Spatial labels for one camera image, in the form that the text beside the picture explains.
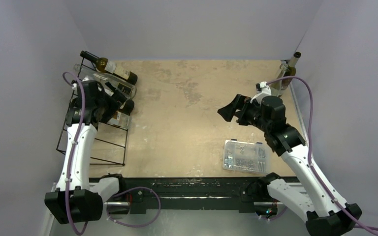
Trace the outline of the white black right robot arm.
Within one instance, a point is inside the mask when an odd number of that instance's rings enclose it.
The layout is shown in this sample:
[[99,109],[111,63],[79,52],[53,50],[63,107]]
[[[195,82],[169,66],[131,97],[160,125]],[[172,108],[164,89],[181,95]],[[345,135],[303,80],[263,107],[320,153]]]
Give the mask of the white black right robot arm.
[[263,131],[267,145],[293,170],[306,194],[292,189],[284,179],[270,173],[259,179],[257,195],[263,200],[279,200],[299,216],[311,236],[342,236],[351,231],[362,210],[349,204],[308,157],[310,150],[299,131],[286,122],[285,105],[276,96],[260,102],[237,94],[218,114],[227,122],[252,125]]

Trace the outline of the clear glass black-label bottle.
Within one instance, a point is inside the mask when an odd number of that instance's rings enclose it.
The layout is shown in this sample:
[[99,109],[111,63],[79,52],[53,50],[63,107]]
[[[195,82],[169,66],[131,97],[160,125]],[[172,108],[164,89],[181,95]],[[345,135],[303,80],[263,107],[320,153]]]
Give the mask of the clear glass black-label bottle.
[[73,69],[79,73],[79,78],[82,79],[86,76],[92,77],[94,80],[99,81],[102,85],[109,81],[117,90],[126,94],[129,99],[133,99],[136,95],[136,87],[116,76],[111,74],[94,71],[84,65],[75,64]]

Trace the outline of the clear square bottle gold cap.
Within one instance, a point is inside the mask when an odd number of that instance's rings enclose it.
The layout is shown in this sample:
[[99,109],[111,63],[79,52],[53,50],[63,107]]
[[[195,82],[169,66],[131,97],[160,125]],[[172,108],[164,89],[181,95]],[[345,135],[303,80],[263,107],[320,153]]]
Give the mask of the clear square bottle gold cap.
[[106,124],[116,128],[128,130],[131,122],[131,117],[127,114],[116,111],[114,115],[107,121]]

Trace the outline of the dark open-neck wine bottle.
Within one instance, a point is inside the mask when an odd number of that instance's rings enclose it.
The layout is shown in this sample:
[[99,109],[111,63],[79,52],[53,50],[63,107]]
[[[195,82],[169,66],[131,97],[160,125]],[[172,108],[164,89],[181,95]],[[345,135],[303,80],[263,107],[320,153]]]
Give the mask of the dark open-neck wine bottle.
[[122,113],[130,116],[131,112],[134,110],[135,103],[133,100],[127,100],[123,107],[122,107]]

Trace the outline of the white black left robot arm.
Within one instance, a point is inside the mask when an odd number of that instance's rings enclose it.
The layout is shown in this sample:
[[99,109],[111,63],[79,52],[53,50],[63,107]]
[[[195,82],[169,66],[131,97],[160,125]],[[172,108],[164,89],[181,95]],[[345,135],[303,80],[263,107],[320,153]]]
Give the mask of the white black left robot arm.
[[113,115],[117,103],[100,82],[84,81],[76,88],[78,95],[71,100],[65,117],[67,147],[63,169],[56,189],[46,193],[44,199],[60,224],[99,220],[106,201],[121,201],[127,195],[121,174],[107,174],[94,186],[89,182],[98,125]]

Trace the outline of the dark green labelled wine bottle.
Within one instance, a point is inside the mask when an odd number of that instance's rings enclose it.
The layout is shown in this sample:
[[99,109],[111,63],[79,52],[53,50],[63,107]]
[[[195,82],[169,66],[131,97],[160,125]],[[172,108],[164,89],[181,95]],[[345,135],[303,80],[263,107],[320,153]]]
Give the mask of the dark green labelled wine bottle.
[[116,62],[113,62],[112,60],[109,60],[104,57],[97,57],[87,51],[81,51],[80,56],[84,59],[89,60],[91,63],[95,65],[95,68],[99,72],[112,74],[114,76],[117,76],[126,82],[135,85],[138,81],[138,76],[129,71],[126,70],[124,67],[122,67],[120,64],[117,64]]

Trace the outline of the tall clear glass bottle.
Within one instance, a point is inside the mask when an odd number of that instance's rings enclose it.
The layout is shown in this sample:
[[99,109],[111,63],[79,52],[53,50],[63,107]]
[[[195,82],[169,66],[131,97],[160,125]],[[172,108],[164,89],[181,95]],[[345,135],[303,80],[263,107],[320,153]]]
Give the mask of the tall clear glass bottle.
[[[280,65],[277,73],[276,73],[275,80],[282,78],[287,71],[288,71],[288,65],[287,65],[286,62],[283,61]],[[276,82],[270,84],[269,87],[271,89],[271,93],[272,93],[273,96],[280,96],[281,95],[281,92],[282,92],[282,82],[281,81],[276,81]]]

